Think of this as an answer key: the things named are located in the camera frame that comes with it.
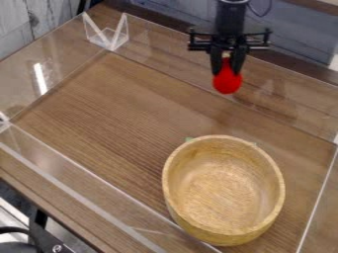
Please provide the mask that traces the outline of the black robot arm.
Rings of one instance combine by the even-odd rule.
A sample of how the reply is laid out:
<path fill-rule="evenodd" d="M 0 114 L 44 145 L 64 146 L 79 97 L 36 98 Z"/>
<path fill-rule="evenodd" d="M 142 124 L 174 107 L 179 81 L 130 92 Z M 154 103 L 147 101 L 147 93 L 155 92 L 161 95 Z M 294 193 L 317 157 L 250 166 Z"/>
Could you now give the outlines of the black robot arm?
<path fill-rule="evenodd" d="M 223 53 L 229 53 L 229 67 L 235 75 L 241 73 L 247 54 L 253 50 L 270 48 L 273 30 L 261 28 L 249 31 L 246 13 L 251 0 L 217 0 L 214 23 L 209 28 L 189 28 L 187 49 L 205 51 L 210 57 L 211 73 L 217 76 L 225 66 Z"/>

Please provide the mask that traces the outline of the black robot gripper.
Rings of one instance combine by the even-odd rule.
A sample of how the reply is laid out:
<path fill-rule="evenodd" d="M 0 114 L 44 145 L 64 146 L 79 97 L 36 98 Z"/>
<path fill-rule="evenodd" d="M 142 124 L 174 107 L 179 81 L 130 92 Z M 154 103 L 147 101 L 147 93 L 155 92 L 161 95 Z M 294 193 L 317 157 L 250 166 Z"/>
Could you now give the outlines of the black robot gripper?
<path fill-rule="evenodd" d="M 222 70 L 222 50 L 231 52 L 231 69 L 235 75 L 241 73 L 249 50 L 263 50 L 270 47 L 273 30 L 262 29 L 259 32 L 242 35 L 221 35 L 215 32 L 201 32 L 195 28 L 189 31 L 187 49 L 210 52 L 211 72 L 217 75 Z"/>

